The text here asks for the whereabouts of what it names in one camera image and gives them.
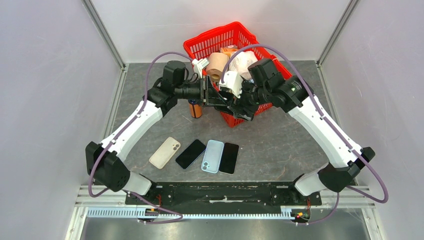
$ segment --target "gray tabletop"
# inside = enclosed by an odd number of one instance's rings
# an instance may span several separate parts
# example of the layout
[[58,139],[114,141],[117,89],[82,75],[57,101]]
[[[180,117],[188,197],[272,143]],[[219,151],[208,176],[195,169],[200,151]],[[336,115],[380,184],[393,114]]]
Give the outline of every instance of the gray tabletop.
[[[323,86],[313,61],[294,61],[295,67],[309,83],[329,112]],[[114,129],[136,109],[142,100],[148,63],[132,63],[123,86]],[[162,76],[165,63],[156,63],[150,73],[149,86]],[[149,158],[168,138],[181,143],[181,148],[163,169],[157,169]],[[195,139],[234,143],[240,146],[233,175],[201,170],[202,156],[188,169],[182,169],[175,158]],[[271,108],[251,122],[230,128],[213,108],[204,107],[203,116],[190,115],[187,100],[178,100],[163,119],[152,126],[138,141],[125,160],[131,171],[141,173],[155,182],[172,181],[292,181],[328,162],[320,146],[308,132],[280,108]]]

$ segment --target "brown paper roll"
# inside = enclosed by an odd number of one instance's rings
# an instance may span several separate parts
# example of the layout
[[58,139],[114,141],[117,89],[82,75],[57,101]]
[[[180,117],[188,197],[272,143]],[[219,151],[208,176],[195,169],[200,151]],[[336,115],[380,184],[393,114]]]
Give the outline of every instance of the brown paper roll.
[[213,52],[209,56],[209,65],[206,67],[206,73],[210,76],[210,80],[213,82],[220,81],[223,75],[224,66],[229,59],[230,58],[226,54],[220,52]]

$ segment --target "phone screen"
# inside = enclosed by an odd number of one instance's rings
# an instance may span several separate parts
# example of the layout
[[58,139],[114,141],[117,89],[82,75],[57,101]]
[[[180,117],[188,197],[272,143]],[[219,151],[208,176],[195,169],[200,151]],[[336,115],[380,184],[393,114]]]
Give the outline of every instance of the phone screen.
[[236,169],[237,155],[239,154],[239,145],[226,142],[222,152],[219,171],[226,174],[234,174]]
[[206,146],[198,139],[194,140],[176,159],[176,163],[187,169],[205,151]]

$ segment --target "plastic basket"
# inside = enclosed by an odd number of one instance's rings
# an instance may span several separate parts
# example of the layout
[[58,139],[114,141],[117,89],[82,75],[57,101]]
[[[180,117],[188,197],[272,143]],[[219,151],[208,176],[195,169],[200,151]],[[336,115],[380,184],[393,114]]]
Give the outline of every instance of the plastic basket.
[[[243,48],[247,45],[258,44],[256,36],[250,33],[240,22],[235,21],[225,26],[213,28],[209,31],[189,39],[184,42],[184,50],[193,59],[207,58],[211,53],[219,52],[220,48],[236,45],[238,48]],[[275,55],[270,54],[263,47],[254,47],[251,49],[256,55],[258,60],[263,58],[272,59],[278,71],[281,72],[284,79],[290,78],[292,75],[290,72],[281,64]],[[255,116],[262,113],[263,111],[271,108],[271,103],[262,104],[257,109]],[[221,112],[222,117],[230,128],[233,128],[242,122],[243,119],[236,119],[232,115]]]

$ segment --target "electrical connector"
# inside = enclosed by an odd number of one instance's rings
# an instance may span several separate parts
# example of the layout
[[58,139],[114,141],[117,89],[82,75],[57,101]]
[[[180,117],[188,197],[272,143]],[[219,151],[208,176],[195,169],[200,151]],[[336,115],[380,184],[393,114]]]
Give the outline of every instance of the electrical connector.
[[208,59],[206,57],[200,60],[194,59],[191,63],[193,64],[194,72],[197,73],[201,79],[203,77],[203,69],[209,64]]

